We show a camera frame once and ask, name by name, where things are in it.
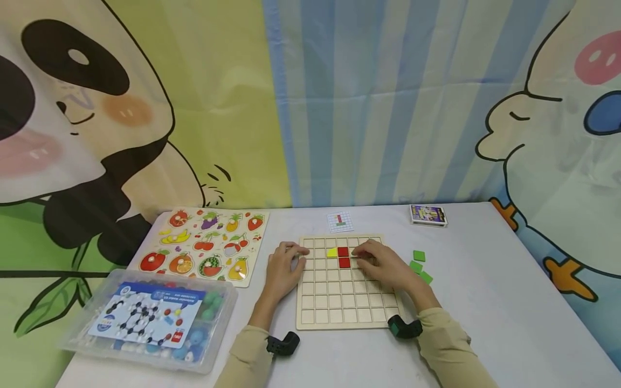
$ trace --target beige sleeve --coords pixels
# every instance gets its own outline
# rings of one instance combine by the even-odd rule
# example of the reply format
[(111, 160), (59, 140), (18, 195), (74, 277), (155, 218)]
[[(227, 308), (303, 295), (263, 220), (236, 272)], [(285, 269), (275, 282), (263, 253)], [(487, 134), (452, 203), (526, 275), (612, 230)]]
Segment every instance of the beige sleeve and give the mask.
[(423, 332), (420, 355), (438, 376), (443, 388), (498, 388), (470, 347), (470, 337), (445, 310), (419, 314)]
[(246, 326), (237, 335), (229, 359), (214, 388), (263, 388), (268, 379), (272, 354), (264, 329)]

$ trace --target yellow tile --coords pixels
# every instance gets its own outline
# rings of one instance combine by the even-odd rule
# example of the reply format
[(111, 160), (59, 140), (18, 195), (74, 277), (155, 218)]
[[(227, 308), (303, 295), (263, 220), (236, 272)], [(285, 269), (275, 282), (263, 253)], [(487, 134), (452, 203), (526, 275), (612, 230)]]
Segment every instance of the yellow tile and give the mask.
[(328, 253), (326, 254), (328, 257), (338, 257), (338, 252), (336, 248), (328, 249)]

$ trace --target plastic storage box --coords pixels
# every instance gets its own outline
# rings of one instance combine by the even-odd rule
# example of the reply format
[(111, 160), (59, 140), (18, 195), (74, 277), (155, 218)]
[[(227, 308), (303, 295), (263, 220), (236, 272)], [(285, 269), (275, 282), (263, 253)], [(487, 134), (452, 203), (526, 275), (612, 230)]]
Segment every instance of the plastic storage box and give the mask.
[(115, 269), (60, 348), (207, 374), (236, 300), (229, 282)]

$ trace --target orange foot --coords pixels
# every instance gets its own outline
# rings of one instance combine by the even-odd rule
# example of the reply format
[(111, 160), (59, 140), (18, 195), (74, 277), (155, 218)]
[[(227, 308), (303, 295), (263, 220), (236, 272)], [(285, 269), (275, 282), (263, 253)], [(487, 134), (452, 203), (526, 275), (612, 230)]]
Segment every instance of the orange foot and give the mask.
[(513, 219), (513, 216), (517, 212), (515, 206), (513, 206), (513, 204), (510, 202), (507, 207), (503, 207), (501, 202), (496, 197), (491, 197), (489, 201), (492, 202), (492, 205), (494, 205), (496, 210), (498, 210), (498, 213), (501, 214), (502, 218), (505, 219), (511, 229), (513, 229), (513, 231), (515, 232), (517, 230), (517, 222), (515, 222), (515, 220)]
[(575, 294), (589, 302), (597, 302), (597, 295), (585, 283), (576, 278), (582, 266), (572, 258), (557, 263), (553, 258), (543, 259), (543, 265), (550, 273), (550, 279), (563, 294)]

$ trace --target fabric backdrop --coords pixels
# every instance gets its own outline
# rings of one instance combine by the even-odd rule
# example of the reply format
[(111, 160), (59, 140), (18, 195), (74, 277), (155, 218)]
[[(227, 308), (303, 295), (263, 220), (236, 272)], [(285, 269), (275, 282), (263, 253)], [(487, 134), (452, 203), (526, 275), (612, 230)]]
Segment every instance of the fabric backdrop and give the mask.
[(6, 5), (3, 377), (53, 386), (70, 359), (58, 337), (176, 205), (492, 201), (621, 366), (619, 14), (614, 0)]

